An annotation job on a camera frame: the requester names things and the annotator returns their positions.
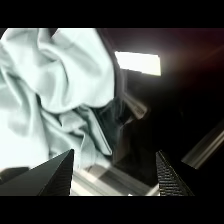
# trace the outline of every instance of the crumpled fabric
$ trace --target crumpled fabric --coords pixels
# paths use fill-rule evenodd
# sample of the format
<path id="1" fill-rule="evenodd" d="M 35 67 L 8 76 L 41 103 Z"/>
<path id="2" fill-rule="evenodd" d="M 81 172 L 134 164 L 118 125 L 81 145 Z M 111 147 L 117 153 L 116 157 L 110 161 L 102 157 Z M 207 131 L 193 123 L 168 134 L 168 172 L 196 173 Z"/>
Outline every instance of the crumpled fabric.
<path id="1" fill-rule="evenodd" d="M 109 166 L 91 109 L 114 98 L 114 71 L 93 28 L 9 28 L 0 41 L 0 168 L 75 150 L 74 170 Z"/>

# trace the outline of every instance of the white cloth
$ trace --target white cloth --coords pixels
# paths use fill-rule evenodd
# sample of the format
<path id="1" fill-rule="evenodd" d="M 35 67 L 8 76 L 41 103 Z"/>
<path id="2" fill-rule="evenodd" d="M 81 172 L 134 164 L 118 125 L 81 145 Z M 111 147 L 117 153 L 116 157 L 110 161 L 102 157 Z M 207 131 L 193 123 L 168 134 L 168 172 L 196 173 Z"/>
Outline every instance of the white cloth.
<path id="1" fill-rule="evenodd" d="M 114 71 L 93 28 L 9 28 L 0 41 L 0 168 L 35 167 L 71 148 L 74 169 L 108 165 L 89 107 L 114 97 Z"/>

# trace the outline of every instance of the white rectangular light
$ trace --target white rectangular light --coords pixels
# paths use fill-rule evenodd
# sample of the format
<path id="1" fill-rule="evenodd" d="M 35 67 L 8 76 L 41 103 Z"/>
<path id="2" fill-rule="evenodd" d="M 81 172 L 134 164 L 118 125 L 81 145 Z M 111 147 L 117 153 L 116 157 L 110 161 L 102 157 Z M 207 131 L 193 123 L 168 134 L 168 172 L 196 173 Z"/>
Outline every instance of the white rectangular light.
<path id="1" fill-rule="evenodd" d="M 115 55 L 122 69 L 161 76 L 160 58 L 158 55 L 118 51 L 115 52 Z"/>

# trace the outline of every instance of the light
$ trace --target light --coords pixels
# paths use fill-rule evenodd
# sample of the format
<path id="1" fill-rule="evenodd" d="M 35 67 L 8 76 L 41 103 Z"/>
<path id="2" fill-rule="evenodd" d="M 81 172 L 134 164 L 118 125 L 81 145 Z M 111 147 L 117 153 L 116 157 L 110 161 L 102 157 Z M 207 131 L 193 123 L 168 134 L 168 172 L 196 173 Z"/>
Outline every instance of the light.
<path id="1" fill-rule="evenodd" d="M 161 76 L 160 58 L 158 55 L 118 51 L 115 52 L 115 55 L 122 69 Z"/>

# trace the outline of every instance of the light blue fabric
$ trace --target light blue fabric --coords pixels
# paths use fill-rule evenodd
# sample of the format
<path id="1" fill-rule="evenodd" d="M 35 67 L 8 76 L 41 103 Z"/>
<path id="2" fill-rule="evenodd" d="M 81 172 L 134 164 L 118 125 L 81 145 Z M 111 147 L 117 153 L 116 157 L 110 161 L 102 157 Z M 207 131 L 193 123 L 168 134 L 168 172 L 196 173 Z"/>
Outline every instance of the light blue fabric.
<path id="1" fill-rule="evenodd" d="M 114 97 L 114 71 L 93 28 L 10 28 L 0 41 L 0 169 L 35 167 L 71 148 L 74 170 L 108 166 L 89 107 Z"/>

